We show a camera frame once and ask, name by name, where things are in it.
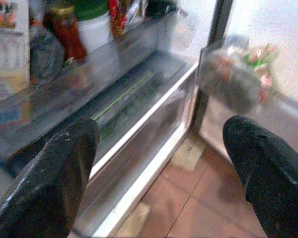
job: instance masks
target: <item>crisper drawer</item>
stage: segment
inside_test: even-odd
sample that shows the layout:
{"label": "crisper drawer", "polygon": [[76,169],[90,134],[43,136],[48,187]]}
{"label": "crisper drawer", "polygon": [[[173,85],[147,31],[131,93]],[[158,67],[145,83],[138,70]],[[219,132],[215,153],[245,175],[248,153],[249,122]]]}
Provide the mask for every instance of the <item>crisper drawer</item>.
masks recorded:
{"label": "crisper drawer", "polygon": [[75,224],[79,233],[91,236],[175,130],[187,126],[185,108],[190,106],[194,85],[192,74],[92,179]]}

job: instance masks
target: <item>jar lid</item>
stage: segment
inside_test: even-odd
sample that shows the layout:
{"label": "jar lid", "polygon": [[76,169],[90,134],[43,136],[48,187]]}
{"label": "jar lid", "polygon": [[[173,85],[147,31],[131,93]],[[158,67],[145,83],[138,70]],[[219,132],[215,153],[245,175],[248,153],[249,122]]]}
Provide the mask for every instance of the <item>jar lid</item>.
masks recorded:
{"label": "jar lid", "polygon": [[97,18],[109,10],[108,0],[72,0],[72,3],[79,21]]}
{"label": "jar lid", "polygon": [[50,12],[53,15],[57,16],[68,16],[74,13],[74,6],[67,4],[67,3],[61,3],[61,4],[54,4],[50,8]]}

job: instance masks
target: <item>refrigerator door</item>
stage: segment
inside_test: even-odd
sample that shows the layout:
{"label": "refrigerator door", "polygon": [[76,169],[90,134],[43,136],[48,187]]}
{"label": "refrigerator door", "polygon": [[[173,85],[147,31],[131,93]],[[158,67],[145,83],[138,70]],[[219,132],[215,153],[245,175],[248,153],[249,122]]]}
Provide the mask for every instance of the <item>refrigerator door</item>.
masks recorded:
{"label": "refrigerator door", "polygon": [[[269,99],[243,114],[282,137],[298,152],[298,2],[235,0],[225,32],[248,37],[249,48],[267,43],[279,47],[279,55],[272,66],[275,85]],[[217,44],[202,52],[222,46]],[[204,77],[200,71],[198,80],[203,82]],[[200,99],[197,116],[199,133],[228,158],[222,138],[223,124],[241,110],[232,110],[214,94],[202,93],[201,98],[204,101]]]}

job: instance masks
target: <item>bottle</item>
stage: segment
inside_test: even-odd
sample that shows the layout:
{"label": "bottle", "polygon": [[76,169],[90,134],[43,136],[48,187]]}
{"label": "bottle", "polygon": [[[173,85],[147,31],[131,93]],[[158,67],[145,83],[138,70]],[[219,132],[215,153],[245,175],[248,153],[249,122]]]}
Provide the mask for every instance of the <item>bottle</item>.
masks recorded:
{"label": "bottle", "polygon": [[56,3],[51,6],[54,33],[65,48],[65,65],[82,60],[87,52],[78,32],[77,19],[74,17],[74,6]]}

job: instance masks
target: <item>refrigerator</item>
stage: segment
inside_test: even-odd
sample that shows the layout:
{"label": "refrigerator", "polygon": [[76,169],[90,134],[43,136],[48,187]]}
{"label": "refrigerator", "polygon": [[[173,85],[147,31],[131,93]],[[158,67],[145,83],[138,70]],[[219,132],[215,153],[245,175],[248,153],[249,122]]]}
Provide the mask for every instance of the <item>refrigerator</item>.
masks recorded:
{"label": "refrigerator", "polygon": [[115,235],[191,128],[229,160],[222,126],[237,112],[204,91],[201,66],[236,34],[249,39],[249,48],[280,46],[274,68],[281,87],[246,116],[298,152],[298,2],[179,0],[178,6],[186,19],[147,19],[76,70],[0,103],[0,197],[44,144],[79,118],[98,123],[100,144],[71,238]]}

